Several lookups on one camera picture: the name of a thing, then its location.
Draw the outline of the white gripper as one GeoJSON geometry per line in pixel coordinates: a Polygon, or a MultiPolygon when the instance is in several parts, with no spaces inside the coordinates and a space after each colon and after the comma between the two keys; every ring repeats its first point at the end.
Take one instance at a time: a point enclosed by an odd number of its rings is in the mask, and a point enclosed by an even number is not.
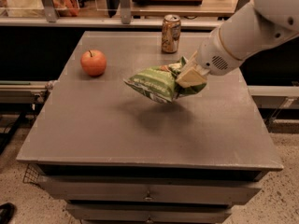
{"type": "Polygon", "coordinates": [[[208,71],[213,76],[224,76],[241,64],[226,51],[218,35],[211,35],[186,62],[176,82],[182,88],[199,86],[206,83],[208,71]]]}

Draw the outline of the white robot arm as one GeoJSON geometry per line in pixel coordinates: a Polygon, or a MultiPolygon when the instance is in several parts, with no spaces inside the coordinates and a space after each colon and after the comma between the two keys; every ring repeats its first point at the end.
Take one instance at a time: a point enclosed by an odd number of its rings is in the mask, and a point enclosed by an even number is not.
{"type": "Polygon", "coordinates": [[[201,85],[209,75],[223,76],[254,54],[298,36],[299,0],[252,0],[215,28],[189,59],[176,82],[201,85]]]}

